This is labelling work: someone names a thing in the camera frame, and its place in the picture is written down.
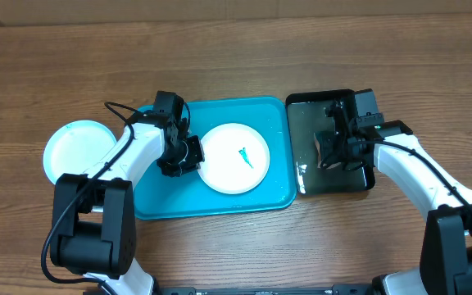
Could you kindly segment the green scrubbing sponge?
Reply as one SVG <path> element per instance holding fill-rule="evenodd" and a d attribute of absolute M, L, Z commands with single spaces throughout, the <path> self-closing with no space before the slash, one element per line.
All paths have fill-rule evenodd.
<path fill-rule="evenodd" d="M 324 169 L 327 164 L 326 158 L 333 151 L 334 141 L 325 136 L 325 132 L 315 133 L 314 141 L 317 151 L 317 168 Z"/>

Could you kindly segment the pink white plate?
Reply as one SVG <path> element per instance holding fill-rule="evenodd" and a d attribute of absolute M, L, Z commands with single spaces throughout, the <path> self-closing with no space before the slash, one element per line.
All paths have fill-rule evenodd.
<path fill-rule="evenodd" d="M 218 193 L 240 194 L 257 187 L 270 167 L 270 149 L 253 128 L 228 123 L 216 126 L 201 139 L 204 161 L 198 174 Z"/>

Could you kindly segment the light blue plate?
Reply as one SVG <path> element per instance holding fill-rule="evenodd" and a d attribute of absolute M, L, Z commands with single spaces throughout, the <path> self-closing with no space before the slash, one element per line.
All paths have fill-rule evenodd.
<path fill-rule="evenodd" d="M 65 173 L 79 175 L 102 159 L 116 144 L 114 134 L 101 123 L 77 120 L 61 127 L 43 151 L 43 169 L 55 184 Z"/>

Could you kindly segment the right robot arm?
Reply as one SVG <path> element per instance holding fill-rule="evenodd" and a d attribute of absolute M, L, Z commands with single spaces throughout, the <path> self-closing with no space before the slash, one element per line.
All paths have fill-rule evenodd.
<path fill-rule="evenodd" d="M 349 113 L 333 102 L 320 144 L 321 167 L 353 163 L 389 177 L 425 219 L 418 267 L 374 279 L 374 294 L 472 294 L 472 190 L 449 175 L 400 120 L 374 107 Z"/>

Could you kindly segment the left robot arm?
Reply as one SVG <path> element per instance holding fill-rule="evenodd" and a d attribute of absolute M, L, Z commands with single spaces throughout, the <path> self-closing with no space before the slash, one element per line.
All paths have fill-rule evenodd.
<path fill-rule="evenodd" d="M 153 163 L 170 177 L 198 169 L 203 155 L 189 126 L 190 118 L 179 113 L 136 111 L 95 166 L 57 180 L 52 228 L 41 257 L 49 280 L 94 283 L 105 294 L 156 291 L 154 278 L 134 258 L 134 189 Z"/>

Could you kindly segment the black rectangular water tray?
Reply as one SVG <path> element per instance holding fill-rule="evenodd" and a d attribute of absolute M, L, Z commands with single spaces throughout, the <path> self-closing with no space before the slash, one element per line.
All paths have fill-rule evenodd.
<path fill-rule="evenodd" d="M 375 177 L 370 167 L 344 171 L 341 166 L 322 170 L 317 168 L 314 134 L 333 131 L 334 123 L 325 114 L 333 100 L 354 94 L 351 89 L 293 93 L 286 98 L 288 129 L 292 143 L 297 190 L 303 195 L 354 193 L 374 187 Z"/>

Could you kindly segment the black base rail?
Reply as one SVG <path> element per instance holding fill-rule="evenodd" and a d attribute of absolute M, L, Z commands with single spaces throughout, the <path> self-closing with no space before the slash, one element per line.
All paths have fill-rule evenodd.
<path fill-rule="evenodd" d="M 152 288 L 156 295 L 382 295 L 371 284 L 335 284 L 321 288 Z"/>

